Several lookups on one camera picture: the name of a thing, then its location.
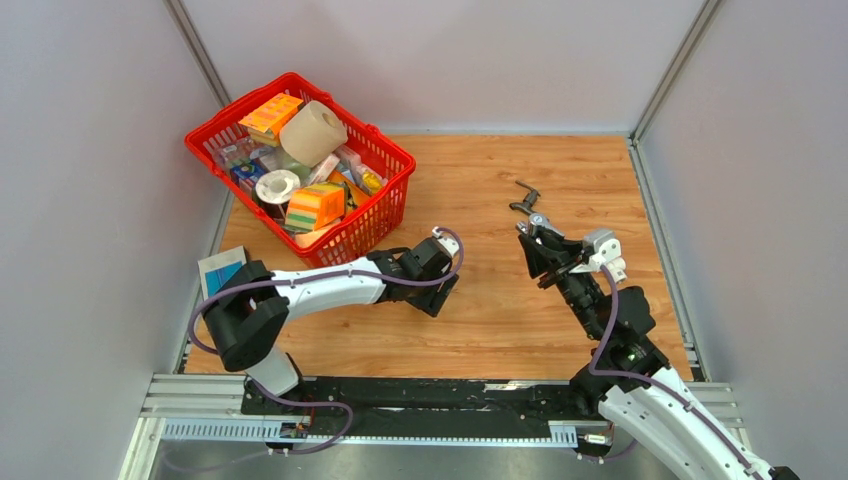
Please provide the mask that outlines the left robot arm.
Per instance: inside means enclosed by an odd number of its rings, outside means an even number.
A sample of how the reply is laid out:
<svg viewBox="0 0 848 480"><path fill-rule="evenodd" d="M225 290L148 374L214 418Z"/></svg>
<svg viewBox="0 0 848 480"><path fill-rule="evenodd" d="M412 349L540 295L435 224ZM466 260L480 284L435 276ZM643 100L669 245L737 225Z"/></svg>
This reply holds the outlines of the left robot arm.
<svg viewBox="0 0 848 480"><path fill-rule="evenodd" d="M413 248L377 250L346 264L306 271L269 270L261 261L241 266L193 314L211 344L198 348L219 357L228 372L245 372L282 414L306 399L302 376L276 341L296 319L351 305L405 302L438 315L459 279L464 246L443 228Z"/></svg>

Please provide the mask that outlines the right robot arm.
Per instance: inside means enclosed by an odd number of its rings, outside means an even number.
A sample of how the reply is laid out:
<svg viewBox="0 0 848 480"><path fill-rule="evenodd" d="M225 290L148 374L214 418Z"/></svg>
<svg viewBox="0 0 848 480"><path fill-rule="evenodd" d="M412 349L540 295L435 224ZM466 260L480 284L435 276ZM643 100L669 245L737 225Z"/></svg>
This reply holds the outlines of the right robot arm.
<svg viewBox="0 0 848 480"><path fill-rule="evenodd" d="M680 479L796 478L734 437L650 340L649 303L641 287L621 285L626 263L612 231L574 241L547 225L516 228L531 278L556 288L598 343L570 381L578 415L600 415L625 430Z"/></svg>

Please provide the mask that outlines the yellow snack packet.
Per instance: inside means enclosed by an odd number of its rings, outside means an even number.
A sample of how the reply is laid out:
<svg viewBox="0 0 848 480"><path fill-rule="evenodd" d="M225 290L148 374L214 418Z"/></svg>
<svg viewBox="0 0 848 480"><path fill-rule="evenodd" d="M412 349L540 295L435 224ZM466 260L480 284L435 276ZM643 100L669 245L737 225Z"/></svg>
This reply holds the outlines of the yellow snack packet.
<svg viewBox="0 0 848 480"><path fill-rule="evenodd" d="M358 167L356 172L359 188L370 196L377 194L387 183L381 175L365 165Z"/></svg>

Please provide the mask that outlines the orange striped sponge box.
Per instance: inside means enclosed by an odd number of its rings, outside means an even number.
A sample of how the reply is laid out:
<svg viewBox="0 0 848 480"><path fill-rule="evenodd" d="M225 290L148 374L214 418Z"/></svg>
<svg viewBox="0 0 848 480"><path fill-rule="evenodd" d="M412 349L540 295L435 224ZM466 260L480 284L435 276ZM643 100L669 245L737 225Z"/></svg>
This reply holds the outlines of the orange striped sponge box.
<svg viewBox="0 0 848 480"><path fill-rule="evenodd" d="M288 202L284 225L296 231L311 232L341 219L346 213L347 193L333 183L320 183L293 193Z"/></svg>

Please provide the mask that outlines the white tape roll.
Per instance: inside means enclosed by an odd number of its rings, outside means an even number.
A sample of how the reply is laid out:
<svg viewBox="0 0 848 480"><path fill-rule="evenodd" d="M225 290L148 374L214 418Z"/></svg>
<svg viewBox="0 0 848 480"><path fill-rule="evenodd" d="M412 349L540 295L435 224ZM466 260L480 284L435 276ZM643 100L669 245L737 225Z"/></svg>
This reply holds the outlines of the white tape roll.
<svg viewBox="0 0 848 480"><path fill-rule="evenodd" d="M262 204L284 205L300 188L301 181L297 174L288 170L274 170L259 178L254 192Z"/></svg>

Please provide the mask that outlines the brown toilet paper roll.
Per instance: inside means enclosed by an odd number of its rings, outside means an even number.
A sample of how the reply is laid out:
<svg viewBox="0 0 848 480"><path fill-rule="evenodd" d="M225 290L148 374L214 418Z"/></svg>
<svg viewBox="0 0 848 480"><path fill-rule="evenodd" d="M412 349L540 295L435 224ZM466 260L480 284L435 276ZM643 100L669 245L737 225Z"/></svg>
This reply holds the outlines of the brown toilet paper roll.
<svg viewBox="0 0 848 480"><path fill-rule="evenodd" d="M348 140L347 129L323 103L312 100L281 129L280 142L286 154L307 167L314 167Z"/></svg>

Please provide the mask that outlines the blue small box in basket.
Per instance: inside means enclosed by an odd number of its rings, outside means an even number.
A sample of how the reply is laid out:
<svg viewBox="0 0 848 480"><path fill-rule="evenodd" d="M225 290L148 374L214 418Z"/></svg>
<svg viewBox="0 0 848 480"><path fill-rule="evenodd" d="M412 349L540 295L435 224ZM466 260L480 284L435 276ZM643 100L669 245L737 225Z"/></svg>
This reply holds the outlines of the blue small box in basket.
<svg viewBox="0 0 848 480"><path fill-rule="evenodd" d="M267 173L267 170L256 161L249 161L233 166L229 170L230 178L239 190L250 194L258 181Z"/></svg>

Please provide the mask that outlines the orange patterned box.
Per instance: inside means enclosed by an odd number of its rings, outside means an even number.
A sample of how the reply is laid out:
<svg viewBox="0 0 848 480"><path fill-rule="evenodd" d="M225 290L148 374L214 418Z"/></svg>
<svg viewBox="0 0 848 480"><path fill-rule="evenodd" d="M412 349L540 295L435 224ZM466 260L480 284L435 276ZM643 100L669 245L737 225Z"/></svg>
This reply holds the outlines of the orange patterned box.
<svg viewBox="0 0 848 480"><path fill-rule="evenodd" d="M248 113L238 124L254 141L271 147L279 147L282 128L303 105L303 99L279 93Z"/></svg>

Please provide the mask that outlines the blue razor box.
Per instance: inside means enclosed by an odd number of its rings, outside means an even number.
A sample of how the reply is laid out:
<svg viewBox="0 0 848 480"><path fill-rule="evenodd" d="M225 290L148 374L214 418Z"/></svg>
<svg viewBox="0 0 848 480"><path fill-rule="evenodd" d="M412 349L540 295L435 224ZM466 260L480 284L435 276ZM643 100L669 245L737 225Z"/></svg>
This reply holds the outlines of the blue razor box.
<svg viewBox="0 0 848 480"><path fill-rule="evenodd" d="M208 299L219 292L232 276L247 263L247 252L237 246L197 262L202 298Z"/></svg>

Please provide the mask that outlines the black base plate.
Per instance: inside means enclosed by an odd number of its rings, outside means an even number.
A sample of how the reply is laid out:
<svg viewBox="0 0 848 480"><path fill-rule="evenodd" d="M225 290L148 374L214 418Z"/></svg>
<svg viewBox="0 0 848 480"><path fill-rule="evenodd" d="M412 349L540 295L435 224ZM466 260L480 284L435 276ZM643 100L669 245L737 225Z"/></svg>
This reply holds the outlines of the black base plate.
<svg viewBox="0 0 848 480"><path fill-rule="evenodd" d="M636 442L614 446L615 426L568 384L511 387L506 381L412 378L315 377L302 380L279 400L254 380L244 384L242 413L300 415L297 438L378 438L400 441L460 440L495 443L555 440L565 427L576 434L564 444L574 452L611 461Z"/></svg>

